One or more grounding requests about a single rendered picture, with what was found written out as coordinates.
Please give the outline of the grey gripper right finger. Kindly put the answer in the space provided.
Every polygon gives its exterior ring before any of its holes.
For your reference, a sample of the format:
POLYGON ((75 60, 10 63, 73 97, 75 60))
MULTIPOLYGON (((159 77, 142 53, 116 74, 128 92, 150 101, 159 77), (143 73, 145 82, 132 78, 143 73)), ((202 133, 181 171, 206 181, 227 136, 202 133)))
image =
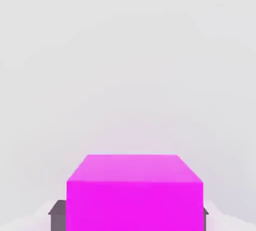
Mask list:
POLYGON ((204 201, 204 208, 208 212, 206 231, 256 231, 256 224, 223 214, 210 200, 204 201))

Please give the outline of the small magenta cube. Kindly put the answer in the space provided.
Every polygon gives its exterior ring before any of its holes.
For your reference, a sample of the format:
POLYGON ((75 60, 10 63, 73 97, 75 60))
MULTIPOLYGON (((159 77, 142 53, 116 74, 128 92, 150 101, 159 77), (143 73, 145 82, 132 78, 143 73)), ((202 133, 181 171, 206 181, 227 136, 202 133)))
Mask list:
POLYGON ((66 231, 204 231, 203 181, 173 154, 91 154, 66 183, 66 231))

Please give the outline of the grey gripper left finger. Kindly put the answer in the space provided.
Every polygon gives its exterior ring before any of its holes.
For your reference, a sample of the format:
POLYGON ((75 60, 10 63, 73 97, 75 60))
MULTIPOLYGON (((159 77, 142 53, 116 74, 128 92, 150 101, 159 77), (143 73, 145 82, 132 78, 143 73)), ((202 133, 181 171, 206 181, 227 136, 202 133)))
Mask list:
POLYGON ((66 202, 47 201, 34 213, 0 225, 0 231, 66 231, 66 202))

